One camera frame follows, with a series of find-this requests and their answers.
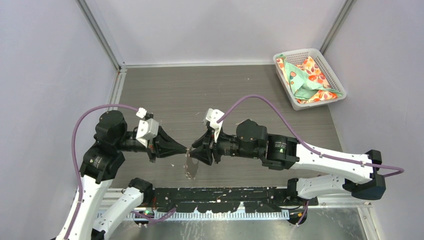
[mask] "plastic basket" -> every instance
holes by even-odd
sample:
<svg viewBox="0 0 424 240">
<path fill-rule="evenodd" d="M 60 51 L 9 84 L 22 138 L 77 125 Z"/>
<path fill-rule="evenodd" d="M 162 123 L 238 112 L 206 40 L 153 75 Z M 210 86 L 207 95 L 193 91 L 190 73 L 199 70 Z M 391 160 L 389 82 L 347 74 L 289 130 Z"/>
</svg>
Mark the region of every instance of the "plastic basket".
<svg viewBox="0 0 424 240">
<path fill-rule="evenodd" d="M 294 65 L 303 63 L 305 59 L 311 56 L 313 60 L 315 60 L 315 63 L 318 64 L 319 69 L 321 69 L 321 72 L 324 73 L 328 83 L 331 85 L 331 88 L 339 91 L 343 95 L 338 98 L 329 99 L 325 101 L 316 101 L 316 102 L 305 103 L 305 104 L 298 103 L 292 91 L 290 90 L 290 86 L 288 86 L 280 67 L 277 65 L 277 56 L 280 54 L 283 54 L 284 56 L 286 56 L 286 61 Z M 284 87 L 285 93 L 288 95 L 288 99 L 290 100 L 290 103 L 293 106 L 294 110 L 298 111 L 298 110 L 318 107 L 318 106 L 334 103 L 336 101 L 340 101 L 346 98 L 345 88 L 342 86 L 336 74 L 331 69 L 329 63 L 326 61 L 326 59 L 324 58 L 324 56 L 321 54 L 321 52 L 318 49 L 304 48 L 304 49 L 293 50 L 293 51 L 285 51 L 285 52 L 276 54 L 273 59 L 274 59 L 278 78 L 282 86 Z"/>
</svg>

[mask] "white bracket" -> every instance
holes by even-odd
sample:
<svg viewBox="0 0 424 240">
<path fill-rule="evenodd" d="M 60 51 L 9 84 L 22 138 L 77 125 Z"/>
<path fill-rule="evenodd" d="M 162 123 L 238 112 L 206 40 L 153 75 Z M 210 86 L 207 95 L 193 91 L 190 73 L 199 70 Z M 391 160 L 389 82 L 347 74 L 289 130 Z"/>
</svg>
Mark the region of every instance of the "white bracket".
<svg viewBox="0 0 424 240">
<path fill-rule="evenodd" d="M 313 178 L 299 178 L 296 183 L 297 196 L 303 199 L 313 199 L 328 194 L 350 194 L 343 188 L 345 179 L 333 174 Z"/>
<path fill-rule="evenodd" d="M 144 119 L 145 118 L 145 116 L 146 116 L 146 114 L 147 114 L 147 110 L 146 109 L 144 109 L 144 108 L 142 108 L 142 107 L 140 107 L 139 109 L 138 109 L 138 112 L 135 114 L 137 117 L 139 117 L 139 118 L 141 118 L 141 119 Z"/>
<path fill-rule="evenodd" d="M 146 109 L 140 107 L 138 112 L 135 114 L 137 117 L 141 118 L 141 120 L 138 122 L 138 129 L 135 139 L 137 139 L 137 141 L 139 141 L 147 148 L 149 140 L 152 140 L 158 135 L 159 122 L 153 118 L 150 118 L 146 121 L 143 120 L 143 118 L 146 116 L 146 113 Z"/>
<path fill-rule="evenodd" d="M 214 129 L 213 140 L 215 143 L 218 141 L 218 136 L 220 135 L 221 129 L 223 127 L 223 122 L 217 123 L 217 121 L 224 116 L 224 113 L 218 109 L 209 108 L 204 115 L 203 123 L 206 125 L 209 122 L 209 126 Z"/>
<path fill-rule="evenodd" d="M 296 146 L 296 157 L 299 158 L 299 162 L 293 164 L 290 169 L 304 169 L 313 170 L 322 173 L 332 173 L 336 176 L 346 178 L 357 184 L 364 184 L 371 181 L 370 174 L 372 174 L 373 168 L 370 166 L 364 166 L 364 163 L 372 163 L 371 159 L 368 158 L 367 154 L 349 154 L 339 151 L 328 150 L 325 148 L 313 146 L 308 144 L 311 148 L 321 153 L 317 155 L 302 144 Z M 327 154 L 339 158 L 350 159 L 362 162 L 362 165 L 337 161 L 322 154 Z"/>
</svg>

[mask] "gray wall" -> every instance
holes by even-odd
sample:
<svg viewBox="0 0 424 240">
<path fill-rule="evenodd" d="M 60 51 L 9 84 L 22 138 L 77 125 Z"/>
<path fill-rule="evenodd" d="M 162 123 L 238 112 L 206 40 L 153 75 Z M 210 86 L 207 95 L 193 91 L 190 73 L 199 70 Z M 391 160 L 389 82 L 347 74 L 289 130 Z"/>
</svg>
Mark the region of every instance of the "gray wall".
<svg viewBox="0 0 424 240">
<path fill-rule="evenodd" d="M 342 147 L 405 168 L 373 203 L 387 239 L 423 239 L 424 2 L 357 1 L 325 57 L 347 98 L 330 111 Z"/>
<path fill-rule="evenodd" d="M 51 239 L 77 187 L 75 122 L 109 101 L 116 71 L 74 0 L 3 0 L 0 11 L 0 238 Z M 81 125 L 80 162 L 99 114 Z"/>
<path fill-rule="evenodd" d="M 148 65 L 272 63 L 282 51 L 319 49 L 344 0 L 88 2 L 125 63 Z"/>
</svg>

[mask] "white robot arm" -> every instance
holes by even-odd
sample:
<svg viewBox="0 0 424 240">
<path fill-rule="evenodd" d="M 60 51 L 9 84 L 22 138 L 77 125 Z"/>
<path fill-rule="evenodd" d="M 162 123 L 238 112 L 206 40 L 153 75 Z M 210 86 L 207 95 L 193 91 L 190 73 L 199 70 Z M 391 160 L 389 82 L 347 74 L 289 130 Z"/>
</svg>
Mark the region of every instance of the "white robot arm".
<svg viewBox="0 0 424 240">
<path fill-rule="evenodd" d="M 287 191 L 291 197 L 309 200 L 317 196 L 350 193 L 364 200 L 378 200 L 386 190 L 384 176 L 376 167 L 366 164 L 382 164 L 381 153 L 370 150 L 365 154 L 349 154 L 307 144 L 321 153 L 308 150 L 296 138 L 269 134 L 265 126 L 247 119 L 237 126 L 235 135 L 225 134 L 222 121 L 224 113 L 209 109 L 204 117 L 207 132 L 192 144 L 190 156 L 207 165 L 219 163 L 221 156 L 260 159 L 262 166 L 273 170 L 304 169 L 329 175 L 314 178 L 293 178 L 288 181 Z M 334 156 L 361 162 L 337 161 Z"/>
<path fill-rule="evenodd" d="M 129 183 L 125 194 L 96 219 L 103 197 L 125 161 L 123 151 L 147 153 L 151 162 L 156 158 L 187 152 L 185 146 L 165 133 L 153 119 L 153 114 L 140 108 L 136 115 L 141 120 L 133 131 L 127 131 L 127 123 L 120 111 L 107 111 L 100 116 L 95 127 L 95 143 L 84 154 L 79 169 L 82 177 L 82 201 L 78 202 L 77 191 L 69 216 L 56 240 L 107 240 L 134 208 L 153 198 L 152 184 L 135 178 Z M 72 225 L 72 218 L 78 207 L 79 211 Z"/>
</svg>

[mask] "floral cloth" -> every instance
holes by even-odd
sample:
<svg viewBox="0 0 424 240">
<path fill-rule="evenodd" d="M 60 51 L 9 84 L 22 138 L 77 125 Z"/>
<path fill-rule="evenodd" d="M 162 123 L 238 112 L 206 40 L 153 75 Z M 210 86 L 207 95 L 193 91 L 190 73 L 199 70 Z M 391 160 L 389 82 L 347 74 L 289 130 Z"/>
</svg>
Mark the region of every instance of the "floral cloth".
<svg viewBox="0 0 424 240">
<path fill-rule="evenodd" d="M 313 94 L 311 94 L 312 96 L 309 95 L 311 96 L 310 98 L 301 99 L 301 97 L 299 97 L 299 94 L 297 93 L 299 90 L 302 90 L 302 89 L 297 89 L 297 88 L 293 89 L 293 86 L 295 83 L 294 81 L 292 81 L 292 79 L 296 77 L 297 75 L 294 71 L 291 71 L 290 74 L 286 73 L 284 60 L 285 60 L 285 57 L 282 55 L 281 57 L 280 56 L 277 57 L 276 62 L 278 66 L 280 67 L 280 69 L 282 70 L 287 84 L 290 86 L 292 91 L 294 91 L 293 95 L 296 97 L 296 100 L 298 103 L 307 104 L 307 103 L 313 103 L 318 101 L 336 99 L 338 97 L 338 94 L 340 94 L 336 92 L 335 90 L 331 89 L 331 86 L 329 82 L 327 81 L 326 76 L 321 72 L 319 66 L 315 63 L 314 59 L 309 56 L 307 59 L 305 59 L 305 61 L 303 61 L 302 64 L 297 64 L 296 67 L 304 71 L 307 74 L 308 76 L 307 78 L 310 81 L 314 83 L 318 83 L 322 87 L 320 87 L 320 89 L 316 89 L 316 92 L 314 91 Z"/>
</svg>

